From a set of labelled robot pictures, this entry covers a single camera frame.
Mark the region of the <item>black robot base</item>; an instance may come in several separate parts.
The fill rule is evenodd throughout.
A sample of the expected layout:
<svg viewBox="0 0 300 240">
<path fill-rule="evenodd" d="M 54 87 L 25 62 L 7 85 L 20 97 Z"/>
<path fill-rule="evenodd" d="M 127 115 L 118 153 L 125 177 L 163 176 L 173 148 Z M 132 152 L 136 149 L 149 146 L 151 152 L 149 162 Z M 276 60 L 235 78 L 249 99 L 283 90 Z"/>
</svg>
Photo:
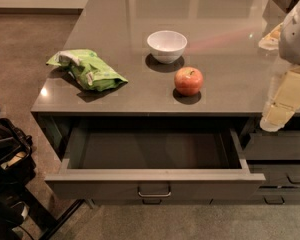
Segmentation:
<svg viewBox="0 0 300 240">
<path fill-rule="evenodd" d="M 30 208 L 30 218 L 43 231 L 38 240 L 50 238 L 83 204 L 74 201 L 56 219 L 26 188 L 35 177 L 36 164 L 32 159 L 32 137 L 14 126 L 7 118 L 0 118 L 0 194 L 13 194 L 17 201 L 23 201 Z"/>
</svg>

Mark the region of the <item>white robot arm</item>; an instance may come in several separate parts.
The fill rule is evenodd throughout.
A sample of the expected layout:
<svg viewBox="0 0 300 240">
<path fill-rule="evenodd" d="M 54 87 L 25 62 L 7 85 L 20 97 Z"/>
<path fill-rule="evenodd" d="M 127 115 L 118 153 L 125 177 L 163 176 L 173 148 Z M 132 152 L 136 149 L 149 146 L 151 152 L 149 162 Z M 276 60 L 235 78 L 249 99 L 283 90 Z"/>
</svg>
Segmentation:
<svg viewBox="0 0 300 240">
<path fill-rule="evenodd" d="M 279 57 L 290 63 L 287 69 L 272 74 L 260 120 L 263 130 L 276 132 L 300 108 L 300 0 L 283 22 L 259 41 L 259 47 L 277 49 Z"/>
</svg>

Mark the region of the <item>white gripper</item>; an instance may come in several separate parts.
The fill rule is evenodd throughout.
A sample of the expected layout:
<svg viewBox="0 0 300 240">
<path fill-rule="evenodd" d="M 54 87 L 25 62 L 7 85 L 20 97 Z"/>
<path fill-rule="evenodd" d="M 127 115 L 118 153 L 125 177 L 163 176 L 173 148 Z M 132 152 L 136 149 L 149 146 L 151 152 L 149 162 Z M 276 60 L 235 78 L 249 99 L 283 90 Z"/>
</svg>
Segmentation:
<svg viewBox="0 0 300 240">
<path fill-rule="evenodd" d="M 274 96 L 274 103 L 267 102 L 262 112 L 260 128 L 277 132 L 300 108 L 300 66 L 289 69 L 283 76 Z"/>
</svg>

